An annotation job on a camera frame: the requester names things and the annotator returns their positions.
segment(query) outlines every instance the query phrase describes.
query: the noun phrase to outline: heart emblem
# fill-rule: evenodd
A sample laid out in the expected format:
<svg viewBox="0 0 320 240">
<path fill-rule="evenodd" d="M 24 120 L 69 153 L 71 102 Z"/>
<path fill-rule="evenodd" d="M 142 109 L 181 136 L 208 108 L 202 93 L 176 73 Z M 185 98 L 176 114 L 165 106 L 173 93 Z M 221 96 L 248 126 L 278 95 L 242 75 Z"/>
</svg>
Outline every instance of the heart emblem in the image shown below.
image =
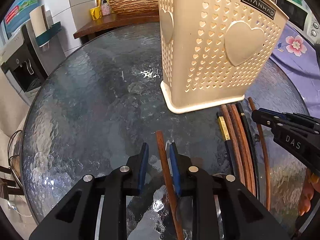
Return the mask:
<svg viewBox="0 0 320 240">
<path fill-rule="evenodd" d="M 233 22 L 225 35 L 226 54 L 234 66 L 239 66 L 258 52 L 265 41 L 261 28 L 251 28 L 244 21 Z"/>
<path fill-rule="evenodd" d="M 165 43 L 169 43 L 173 33 L 173 15 L 171 12 L 166 12 L 164 9 L 159 11 L 160 27 Z"/>
</svg>

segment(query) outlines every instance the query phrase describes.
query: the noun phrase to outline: beige plastic basket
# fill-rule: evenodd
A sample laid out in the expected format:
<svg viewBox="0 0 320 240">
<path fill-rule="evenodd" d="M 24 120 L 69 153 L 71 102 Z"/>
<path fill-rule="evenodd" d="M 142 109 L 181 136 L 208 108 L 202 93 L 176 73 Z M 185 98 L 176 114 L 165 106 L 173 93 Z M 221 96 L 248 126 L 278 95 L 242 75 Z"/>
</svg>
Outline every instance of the beige plastic basket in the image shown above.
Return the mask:
<svg viewBox="0 0 320 240">
<path fill-rule="evenodd" d="M 271 0 L 159 0 L 163 78 L 177 114 L 244 99 L 288 17 Z"/>
</svg>

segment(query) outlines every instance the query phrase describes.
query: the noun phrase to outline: wooden shelf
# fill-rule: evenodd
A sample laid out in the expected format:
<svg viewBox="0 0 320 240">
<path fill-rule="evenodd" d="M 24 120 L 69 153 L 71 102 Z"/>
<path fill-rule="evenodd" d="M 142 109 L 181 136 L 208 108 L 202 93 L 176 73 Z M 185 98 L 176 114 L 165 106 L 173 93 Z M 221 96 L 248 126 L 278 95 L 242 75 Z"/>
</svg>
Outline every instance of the wooden shelf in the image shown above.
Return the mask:
<svg viewBox="0 0 320 240">
<path fill-rule="evenodd" d="M 149 22 L 159 22 L 159 12 L 139 14 L 139 15 L 110 15 L 103 16 L 98 20 L 91 21 L 73 34 L 75 39 L 86 35 L 94 34 L 95 32 L 121 27 L 131 24 L 141 24 Z"/>
</svg>

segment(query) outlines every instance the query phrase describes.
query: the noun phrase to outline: white cord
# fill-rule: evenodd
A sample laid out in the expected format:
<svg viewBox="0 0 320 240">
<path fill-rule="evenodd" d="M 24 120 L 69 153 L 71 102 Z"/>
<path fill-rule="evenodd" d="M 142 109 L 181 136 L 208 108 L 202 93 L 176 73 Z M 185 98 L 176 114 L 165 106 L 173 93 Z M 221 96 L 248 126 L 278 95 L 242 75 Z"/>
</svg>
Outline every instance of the white cord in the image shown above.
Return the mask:
<svg viewBox="0 0 320 240">
<path fill-rule="evenodd" d="M 7 200 L 7 202 L 8 202 L 8 206 L 9 206 L 10 208 L 12 208 L 13 210 L 15 210 L 19 215 L 21 215 L 21 216 L 23 216 L 23 217 L 32 217 L 32 215 L 31 215 L 31 216 L 22 215 L 22 214 L 17 210 L 17 206 L 15 205 L 15 203 L 13 203 L 12 201 L 9 201 L 9 200 Z"/>
<path fill-rule="evenodd" d="M 18 210 L 16 210 L 15 209 L 15 211 L 19 214 L 19 215 L 21 215 L 21 216 L 23 216 L 23 217 L 32 217 L 32 215 L 31 216 L 25 216 L 25 215 L 22 215 L 21 213 L 19 213 L 19 211 Z"/>
<path fill-rule="evenodd" d="M 21 198 L 21 200 L 22 200 L 24 203 L 26 203 L 26 204 L 27 204 L 27 202 L 26 202 L 26 201 L 24 201 L 22 197 L 20 197 L 19 195 L 17 195 L 17 196 L 18 196 L 19 198 Z"/>
</svg>

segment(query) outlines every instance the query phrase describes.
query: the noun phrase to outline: round glass table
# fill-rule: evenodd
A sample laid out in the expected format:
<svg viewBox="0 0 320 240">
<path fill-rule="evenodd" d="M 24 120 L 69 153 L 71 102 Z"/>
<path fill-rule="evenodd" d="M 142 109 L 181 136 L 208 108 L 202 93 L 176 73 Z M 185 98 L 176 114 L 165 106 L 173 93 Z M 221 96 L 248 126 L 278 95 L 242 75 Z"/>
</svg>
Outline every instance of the round glass table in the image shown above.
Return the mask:
<svg viewBox="0 0 320 240">
<path fill-rule="evenodd" d="M 156 145 L 162 130 L 210 174 L 229 173 L 216 112 L 219 107 L 185 114 L 170 112 L 160 89 L 162 57 L 159 23 L 131 25 L 106 33 L 71 54 L 48 77 L 26 119 L 21 171 L 26 199 L 40 222 L 85 174 L 109 174 L 149 144 L 145 187 L 127 197 L 129 239 L 175 239 L 175 231 Z M 308 114 L 287 76 L 269 60 L 247 91 L 256 108 Z M 254 138 L 247 99 L 241 102 Z M 264 127 L 270 158 L 271 213 L 289 234 L 298 216 L 305 166 L 273 142 Z M 265 202 L 265 172 L 255 140 L 260 201 Z M 185 230 L 187 239 L 190 232 Z"/>
</svg>

